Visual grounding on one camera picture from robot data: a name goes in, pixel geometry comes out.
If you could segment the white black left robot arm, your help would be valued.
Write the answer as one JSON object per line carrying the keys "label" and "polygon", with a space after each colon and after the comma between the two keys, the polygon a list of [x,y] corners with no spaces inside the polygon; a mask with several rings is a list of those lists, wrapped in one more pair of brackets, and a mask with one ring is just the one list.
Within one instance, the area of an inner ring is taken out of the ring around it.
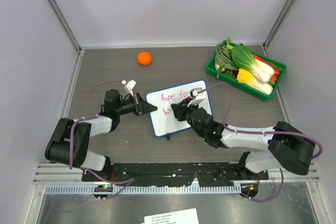
{"label": "white black left robot arm", "polygon": [[156,106],[143,100],[137,92],[123,98],[118,90],[108,90],[98,115],[78,120],[61,118],[58,121],[45,149],[45,158],[70,167],[93,170],[94,176],[105,182],[112,174],[110,160],[88,150],[90,138],[113,132],[122,115],[133,113],[140,116],[156,110]]}

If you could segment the blue framed whiteboard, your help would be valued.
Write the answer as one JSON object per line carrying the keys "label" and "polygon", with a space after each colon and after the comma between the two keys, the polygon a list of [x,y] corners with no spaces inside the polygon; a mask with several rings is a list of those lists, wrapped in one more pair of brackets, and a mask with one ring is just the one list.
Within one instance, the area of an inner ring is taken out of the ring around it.
{"label": "blue framed whiteboard", "polygon": [[150,113],[154,136],[166,137],[190,128],[186,118],[194,109],[203,108],[212,115],[208,92],[197,94],[206,88],[205,80],[196,80],[147,93],[147,103],[157,107]]}

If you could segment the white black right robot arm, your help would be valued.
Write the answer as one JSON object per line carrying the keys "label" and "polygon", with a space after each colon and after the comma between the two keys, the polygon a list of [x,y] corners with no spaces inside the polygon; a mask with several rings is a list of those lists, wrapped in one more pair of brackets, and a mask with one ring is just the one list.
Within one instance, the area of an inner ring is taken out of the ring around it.
{"label": "white black right robot arm", "polygon": [[239,160],[237,173],[250,179],[268,169],[282,169],[305,176],[313,159],[315,143],[287,122],[267,128],[242,128],[216,122],[213,116],[188,100],[172,104],[174,117],[187,122],[194,132],[214,148],[249,148]]}

